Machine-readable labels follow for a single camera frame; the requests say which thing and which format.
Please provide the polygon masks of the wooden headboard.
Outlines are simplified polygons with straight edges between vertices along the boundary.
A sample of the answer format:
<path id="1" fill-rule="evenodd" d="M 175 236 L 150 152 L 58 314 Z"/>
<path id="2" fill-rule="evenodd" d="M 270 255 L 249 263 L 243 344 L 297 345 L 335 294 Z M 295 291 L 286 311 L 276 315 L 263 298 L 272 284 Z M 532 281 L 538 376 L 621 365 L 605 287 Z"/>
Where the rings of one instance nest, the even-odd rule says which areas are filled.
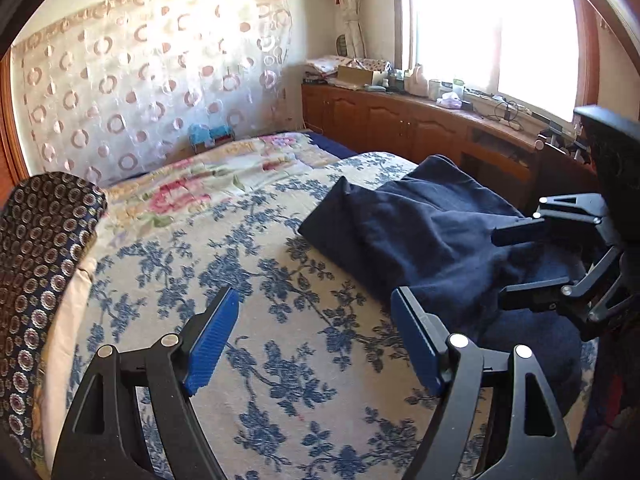
<path id="1" fill-rule="evenodd" d="M 1 60 L 0 87 L 0 203 L 4 205 L 14 186 L 28 177 L 13 111 L 10 51 Z"/>

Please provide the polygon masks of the wooden sideboard cabinet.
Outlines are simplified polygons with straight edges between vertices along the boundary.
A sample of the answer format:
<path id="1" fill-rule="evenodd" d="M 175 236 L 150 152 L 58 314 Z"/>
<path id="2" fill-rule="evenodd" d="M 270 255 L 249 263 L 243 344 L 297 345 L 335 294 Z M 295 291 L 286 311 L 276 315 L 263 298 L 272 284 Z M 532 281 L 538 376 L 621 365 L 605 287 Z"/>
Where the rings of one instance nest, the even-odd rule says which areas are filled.
<path id="1" fill-rule="evenodd" d="M 418 164 L 442 154 L 520 211 L 542 196 L 597 192 L 594 170 L 541 139 L 396 94 L 302 85 L 305 126 L 356 153 L 389 152 Z"/>

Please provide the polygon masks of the teal item behind bed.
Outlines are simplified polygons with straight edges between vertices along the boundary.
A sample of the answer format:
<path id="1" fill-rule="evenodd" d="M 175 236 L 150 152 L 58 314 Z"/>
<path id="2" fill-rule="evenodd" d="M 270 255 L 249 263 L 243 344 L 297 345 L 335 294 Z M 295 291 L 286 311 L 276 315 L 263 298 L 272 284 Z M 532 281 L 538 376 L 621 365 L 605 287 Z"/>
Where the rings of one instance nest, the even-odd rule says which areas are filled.
<path id="1" fill-rule="evenodd" d="M 190 145 L 195 154 L 235 140 L 234 131 L 229 126 L 208 128 L 206 125 L 194 124 L 190 125 L 188 133 Z"/>

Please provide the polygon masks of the navy printed t-shirt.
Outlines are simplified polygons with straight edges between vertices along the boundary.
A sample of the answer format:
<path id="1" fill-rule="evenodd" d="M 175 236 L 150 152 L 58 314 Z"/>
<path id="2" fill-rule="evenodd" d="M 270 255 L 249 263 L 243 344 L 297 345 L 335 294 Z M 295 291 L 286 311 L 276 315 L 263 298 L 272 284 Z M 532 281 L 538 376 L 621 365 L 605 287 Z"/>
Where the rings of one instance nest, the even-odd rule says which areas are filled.
<path id="1" fill-rule="evenodd" d="M 527 344 L 567 414 L 582 383 L 577 328 L 552 312 L 502 310 L 498 293 L 508 285 L 581 278 L 585 268 L 549 243 L 492 244 L 494 229 L 521 218 L 451 160 L 433 155 L 375 190 L 341 178 L 298 232 L 382 304 L 407 286 L 425 311 L 480 347 Z"/>

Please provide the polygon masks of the window with wooden frame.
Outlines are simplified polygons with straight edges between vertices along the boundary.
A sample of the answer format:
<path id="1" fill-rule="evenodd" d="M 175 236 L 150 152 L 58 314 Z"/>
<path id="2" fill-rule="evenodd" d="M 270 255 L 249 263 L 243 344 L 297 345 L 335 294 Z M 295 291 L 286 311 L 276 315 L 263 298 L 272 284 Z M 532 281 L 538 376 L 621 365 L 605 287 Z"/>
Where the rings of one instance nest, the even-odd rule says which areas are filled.
<path id="1" fill-rule="evenodd" d="M 585 37 L 577 0 L 399 0 L 398 66 L 571 124 Z"/>

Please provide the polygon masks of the cardboard box on cabinet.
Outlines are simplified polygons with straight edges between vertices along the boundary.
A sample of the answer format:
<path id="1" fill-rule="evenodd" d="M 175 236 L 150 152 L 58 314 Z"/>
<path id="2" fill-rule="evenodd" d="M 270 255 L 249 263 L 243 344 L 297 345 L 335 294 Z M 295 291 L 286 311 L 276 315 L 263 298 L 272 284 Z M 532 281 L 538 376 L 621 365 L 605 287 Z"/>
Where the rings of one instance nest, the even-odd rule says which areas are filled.
<path id="1" fill-rule="evenodd" d="M 337 69 L 336 79 L 342 84 L 350 84 L 355 87 L 364 87 L 374 84 L 375 72 L 359 67 L 341 65 Z"/>

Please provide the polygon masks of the cream folded blanket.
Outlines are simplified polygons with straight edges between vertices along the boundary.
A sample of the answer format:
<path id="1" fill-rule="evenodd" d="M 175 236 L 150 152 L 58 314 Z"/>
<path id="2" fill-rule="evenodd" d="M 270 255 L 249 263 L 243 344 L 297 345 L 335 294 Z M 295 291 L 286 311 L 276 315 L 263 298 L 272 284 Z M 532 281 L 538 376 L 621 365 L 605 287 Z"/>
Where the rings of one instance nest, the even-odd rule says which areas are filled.
<path id="1" fill-rule="evenodd" d="M 85 315 L 96 259 L 79 263 L 66 286 L 44 346 L 44 381 L 40 401 L 44 463 L 48 474 L 66 416 L 66 392 L 73 367 L 75 344 Z"/>

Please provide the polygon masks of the blue floral bedspread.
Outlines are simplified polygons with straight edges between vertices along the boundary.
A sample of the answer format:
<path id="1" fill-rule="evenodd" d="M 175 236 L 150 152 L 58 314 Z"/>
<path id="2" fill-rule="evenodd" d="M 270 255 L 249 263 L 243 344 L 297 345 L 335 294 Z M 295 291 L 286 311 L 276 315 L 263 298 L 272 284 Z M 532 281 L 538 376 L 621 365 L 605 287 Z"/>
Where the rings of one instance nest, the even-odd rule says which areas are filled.
<path id="1" fill-rule="evenodd" d="M 358 155 L 226 198 L 133 242 L 96 246 L 68 392 L 102 344 L 134 350 L 177 333 L 230 286 L 239 318 L 193 399 L 224 472 L 399 478 L 436 396 L 411 368 L 388 297 L 321 255 L 298 229 L 340 179 L 374 191 L 443 166 Z"/>

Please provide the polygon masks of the pink floral quilt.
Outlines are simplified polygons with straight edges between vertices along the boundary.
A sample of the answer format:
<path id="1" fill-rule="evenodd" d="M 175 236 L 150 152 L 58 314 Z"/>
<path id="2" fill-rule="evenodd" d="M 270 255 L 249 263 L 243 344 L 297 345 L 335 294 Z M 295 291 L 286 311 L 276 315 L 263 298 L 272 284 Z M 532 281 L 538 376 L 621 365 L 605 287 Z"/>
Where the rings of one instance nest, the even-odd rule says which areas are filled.
<path id="1" fill-rule="evenodd" d="M 109 188 L 102 228 L 116 237 L 144 237 L 223 200 L 353 154 L 312 131 L 231 141 Z"/>

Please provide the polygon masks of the circle-patterned sheer curtain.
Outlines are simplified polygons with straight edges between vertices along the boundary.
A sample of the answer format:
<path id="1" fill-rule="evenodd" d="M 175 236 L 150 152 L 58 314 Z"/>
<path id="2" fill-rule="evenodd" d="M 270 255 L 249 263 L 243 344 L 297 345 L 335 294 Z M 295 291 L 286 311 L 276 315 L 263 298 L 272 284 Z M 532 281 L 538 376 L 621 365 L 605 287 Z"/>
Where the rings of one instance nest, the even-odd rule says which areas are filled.
<path id="1" fill-rule="evenodd" d="M 107 186 L 183 158 L 197 128 L 291 122 L 288 0 L 98 0 L 11 50 L 29 167 Z"/>

